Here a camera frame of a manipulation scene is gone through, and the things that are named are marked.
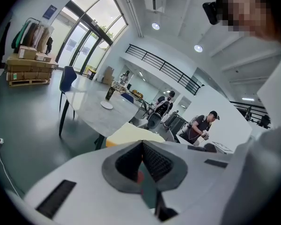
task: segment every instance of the sign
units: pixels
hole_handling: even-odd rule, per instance
[[[47,11],[44,13],[43,17],[46,19],[50,19],[52,15],[55,13],[57,8],[53,5],[50,5],[50,7],[47,9]]]

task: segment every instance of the tree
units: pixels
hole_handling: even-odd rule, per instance
[[[100,28],[101,28],[104,32],[106,31],[106,26],[100,26]],[[95,33],[92,33],[91,35],[92,35],[95,39],[98,39],[98,36],[97,36]],[[113,32],[108,31],[108,32],[106,33],[106,35],[109,36],[111,40],[113,39]]]

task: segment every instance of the table leg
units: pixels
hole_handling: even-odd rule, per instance
[[[99,137],[96,140],[96,148],[95,148],[95,150],[100,150],[101,149],[104,138],[105,137],[103,135],[101,135],[101,134],[99,135]]]
[[[69,102],[66,100],[64,110],[62,111],[61,119],[60,119],[60,124],[59,124],[59,135],[61,135],[62,127],[64,126],[64,121],[67,113],[67,109],[69,107]]]

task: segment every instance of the recessed light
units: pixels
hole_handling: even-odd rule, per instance
[[[203,47],[201,47],[201,46],[199,46],[199,45],[195,45],[195,50],[197,51],[197,52],[203,52]]]
[[[159,30],[160,29],[160,26],[158,23],[152,23],[152,28],[154,28],[155,30]]]
[[[252,102],[255,101],[253,98],[247,98],[247,97],[243,97],[242,100],[245,100],[245,101],[252,101]]]

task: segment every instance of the black railing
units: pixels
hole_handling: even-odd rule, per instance
[[[271,120],[264,107],[238,102],[231,103],[233,103],[234,107],[238,109],[247,121],[255,122],[264,128],[270,128]]]
[[[184,86],[193,95],[196,95],[197,91],[200,88],[200,86],[194,80],[185,75],[179,69],[177,69],[167,61],[161,59],[160,57],[157,57],[140,47],[130,44],[128,49],[126,50],[126,53],[143,60],[144,62],[165,73],[170,78],[174,79],[177,83]]]

